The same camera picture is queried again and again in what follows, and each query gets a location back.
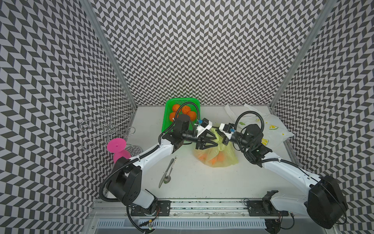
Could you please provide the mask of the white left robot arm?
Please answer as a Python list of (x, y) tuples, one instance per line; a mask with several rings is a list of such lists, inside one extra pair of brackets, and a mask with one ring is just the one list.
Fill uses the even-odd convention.
[(185, 141), (196, 143), (197, 149), (217, 146), (215, 135), (210, 131), (212, 122), (204, 118), (197, 120), (190, 130), (190, 117), (179, 115), (158, 137), (158, 143), (149, 150), (128, 160), (117, 160), (113, 171), (99, 187), (99, 197), (105, 202), (121, 202), (149, 209), (157, 203), (157, 198), (142, 190), (142, 174), (160, 160), (172, 155)]

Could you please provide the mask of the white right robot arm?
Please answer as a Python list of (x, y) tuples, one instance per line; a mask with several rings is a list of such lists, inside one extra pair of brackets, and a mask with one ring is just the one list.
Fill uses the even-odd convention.
[(267, 213), (274, 208), (307, 215), (325, 229), (341, 224), (340, 218), (347, 218), (348, 205), (338, 181), (329, 175), (308, 172), (278, 156), (262, 144), (263, 133), (258, 125), (249, 125), (244, 134), (237, 131), (233, 124), (221, 124), (219, 131), (224, 137), (223, 142), (237, 144), (250, 163), (274, 172), (302, 192), (302, 195), (287, 195), (277, 190), (268, 192), (263, 197)]

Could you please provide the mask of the white printed plastic bag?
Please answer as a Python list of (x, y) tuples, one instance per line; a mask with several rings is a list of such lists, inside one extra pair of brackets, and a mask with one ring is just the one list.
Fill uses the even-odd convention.
[[(275, 115), (263, 113), (257, 108), (244, 104), (246, 111), (257, 112), (264, 120), (265, 128), (263, 131), (262, 144), (268, 148), (276, 148), (283, 144), (286, 140), (293, 137), (294, 134), (288, 131), (287, 127), (282, 123), (282, 121)], [(257, 124), (261, 126), (261, 121), (259, 117), (253, 114), (248, 114), (242, 117), (238, 123), (237, 130), (241, 131), (250, 124)]]

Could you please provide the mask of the yellow-green plastic bag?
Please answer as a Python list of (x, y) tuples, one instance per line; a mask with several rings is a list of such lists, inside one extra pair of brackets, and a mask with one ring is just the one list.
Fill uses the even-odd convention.
[(215, 135), (216, 139), (213, 141), (218, 144), (216, 147), (211, 147), (204, 150), (195, 149), (193, 155), (203, 164), (209, 167), (229, 167), (239, 163), (236, 156), (233, 143), (229, 142), (224, 145), (223, 137), (218, 134), (218, 129), (213, 128), (211, 132)]

